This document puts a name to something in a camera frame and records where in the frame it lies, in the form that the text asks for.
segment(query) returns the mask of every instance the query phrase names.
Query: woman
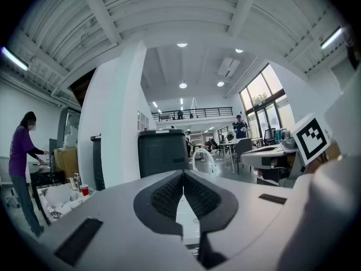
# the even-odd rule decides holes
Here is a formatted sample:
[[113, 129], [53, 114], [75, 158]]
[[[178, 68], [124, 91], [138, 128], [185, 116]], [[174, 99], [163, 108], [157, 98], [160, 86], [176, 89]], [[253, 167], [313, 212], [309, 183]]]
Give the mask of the woman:
[[37, 159], [40, 164], [44, 162], [37, 157], [38, 155], [48, 155], [48, 151], [41, 151], [34, 147], [29, 136], [30, 130], [35, 130], [36, 117], [34, 112], [28, 112], [21, 120], [12, 136], [10, 147], [9, 174], [14, 184], [15, 191], [19, 197], [20, 205], [23, 209], [25, 219], [27, 220], [32, 232], [39, 237], [43, 231], [38, 219], [34, 213], [34, 207], [27, 188], [25, 170], [27, 168], [27, 154]]

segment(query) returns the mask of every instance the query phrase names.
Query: person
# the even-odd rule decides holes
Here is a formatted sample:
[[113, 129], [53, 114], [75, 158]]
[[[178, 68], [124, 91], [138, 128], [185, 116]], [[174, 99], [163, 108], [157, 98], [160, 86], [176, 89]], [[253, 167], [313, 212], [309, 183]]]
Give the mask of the person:
[[207, 147], [207, 151], [212, 152], [212, 142], [211, 142], [210, 138], [208, 139], [207, 142], [205, 142], [204, 145]]
[[216, 150], [219, 149], [218, 144], [215, 142], [215, 140], [213, 138], [210, 139], [210, 142], [212, 143], [214, 149], [216, 149]]
[[178, 111], [177, 115], [179, 120], [183, 119], [183, 111]]
[[245, 138], [246, 136], [246, 128], [248, 127], [245, 122], [242, 121], [241, 116], [237, 115], [237, 122], [233, 125], [233, 129], [235, 130], [236, 138]]
[[191, 157], [191, 143], [192, 143], [192, 140], [191, 140], [191, 131], [190, 131], [190, 130], [187, 131], [186, 139], [187, 139], [188, 157], [190, 158], [190, 157]]
[[20, 125], [16, 128], [14, 135], [12, 136], [9, 175], [19, 197], [25, 219], [28, 222], [31, 231], [36, 237], [39, 237], [43, 232], [43, 227], [40, 226], [38, 218], [34, 213], [33, 203], [29, 195], [27, 181], [25, 178], [25, 170], [27, 168], [27, 154], [37, 159], [40, 164], [44, 164], [37, 155], [48, 155], [49, 152], [41, 151], [34, 147], [30, 139], [29, 131], [35, 130], [35, 127], [36, 117], [34, 112], [30, 111], [25, 114], [20, 122]]

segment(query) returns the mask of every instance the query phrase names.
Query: fluorescent light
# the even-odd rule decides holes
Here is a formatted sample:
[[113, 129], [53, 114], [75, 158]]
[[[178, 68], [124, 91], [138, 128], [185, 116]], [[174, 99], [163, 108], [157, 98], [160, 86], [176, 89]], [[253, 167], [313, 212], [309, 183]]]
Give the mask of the fluorescent light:
[[8, 57], [12, 62], [14, 62], [16, 65], [18, 65], [19, 67], [21, 67], [23, 70], [27, 71], [28, 70], [28, 65], [26, 65], [25, 63], [23, 63], [22, 61], [20, 61], [17, 57], [15, 57], [14, 55], [12, 55], [5, 47], [1, 48], [1, 52], [4, 53], [4, 55], [6, 57]]
[[332, 41], [334, 41], [340, 34], [342, 33], [342, 29], [339, 28], [338, 30], [336, 30], [333, 34], [331, 34], [331, 36], [329, 38], [326, 39], [325, 42], [323, 42], [321, 44], [321, 48], [325, 49], [328, 45], [330, 45], [332, 43]]

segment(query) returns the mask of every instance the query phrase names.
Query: glass window frame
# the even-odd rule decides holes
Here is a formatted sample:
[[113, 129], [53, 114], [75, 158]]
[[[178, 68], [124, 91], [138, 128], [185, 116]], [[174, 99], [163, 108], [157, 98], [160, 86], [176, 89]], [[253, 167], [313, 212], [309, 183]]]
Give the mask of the glass window frame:
[[[245, 89], [247, 89], [247, 92], [248, 92], [248, 95], [249, 95], [249, 98], [250, 98], [250, 102], [251, 102], [251, 104], [252, 104], [252, 108], [249, 108], [248, 110], [245, 109], [245, 116], [246, 116], [247, 123], [248, 123], [248, 122], [249, 122], [249, 121], [248, 121], [248, 115], [249, 115], [250, 113], [252, 113], [252, 112], [255, 113], [256, 119], [257, 119], [257, 124], [258, 124], [258, 132], [259, 132], [261, 138], [263, 138], [263, 134], [262, 134], [262, 132], [261, 132], [261, 125], [260, 125], [260, 123], [259, 123], [259, 118], [258, 118], [257, 112], [258, 112], [259, 110], [263, 109], [263, 108], [265, 109], [265, 108], [266, 108], [267, 106], [269, 106], [270, 104], [273, 104], [274, 107], [275, 107], [275, 110], [276, 110], [276, 114], [277, 114], [277, 118], [278, 118], [278, 122], [279, 122], [280, 128], [282, 128], [282, 122], [281, 122], [280, 115], [279, 115], [279, 112], [278, 112], [278, 105], [277, 105], [277, 103], [276, 103], [276, 100], [277, 100], [278, 98], [286, 95], [286, 93], [285, 93], [285, 91], [284, 91], [284, 89], [283, 89], [283, 86], [282, 86], [282, 89], [278, 90], [277, 92], [275, 92], [275, 93], [272, 92], [272, 90], [271, 90], [271, 88], [270, 88], [270, 86], [269, 86], [269, 84], [268, 84], [265, 76], [264, 76], [263, 73], [262, 73], [262, 71], [264, 71], [269, 65], [270, 65], [270, 64], [267, 63], [267, 65], [266, 65], [265, 67], [263, 67], [262, 70], [259, 71], [259, 72], [255, 75], [255, 77], [247, 84], [247, 86], [246, 86], [245, 88], [243, 88], [243, 89], [239, 92], [239, 96], [241, 97], [241, 101], [242, 101], [242, 103], [243, 103], [243, 108], [245, 109], [245, 103], [244, 103], [244, 101], [243, 101], [243, 97], [242, 97], [242, 95], [241, 95], [241, 92], [244, 91]], [[259, 76], [259, 74], [262, 75], [262, 78], [263, 78], [263, 80], [265, 81], [265, 83], [266, 83], [266, 85], [267, 85], [267, 87], [268, 87], [268, 90], [270, 91], [271, 96], [268, 97], [268, 98], [266, 98], [261, 104], [256, 104], [256, 105], [254, 105], [254, 104], [253, 104], [253, 101], [252, 101], [252, 97], [251, 97], [250, 92], [249, 92], [249, 90], [248, 90], [248, 86], [253, 82], [253, 80], [255, 80], [255, 79]]]

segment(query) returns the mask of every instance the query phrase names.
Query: black trash bin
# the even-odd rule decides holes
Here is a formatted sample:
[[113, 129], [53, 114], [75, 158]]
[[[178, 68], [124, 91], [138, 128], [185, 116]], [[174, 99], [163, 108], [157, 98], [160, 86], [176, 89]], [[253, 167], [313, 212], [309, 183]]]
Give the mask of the black trash bin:
[[94, 181], [98, 191], [105, 189], [103, 168], [102, 168], [102, 137], [96, 135], [90, 137], [93, 142], [93, 170], [94, 170]]
[[145, 130], [138, 137], [140, 177], [190, 169], [186, 136], [182, 129]]

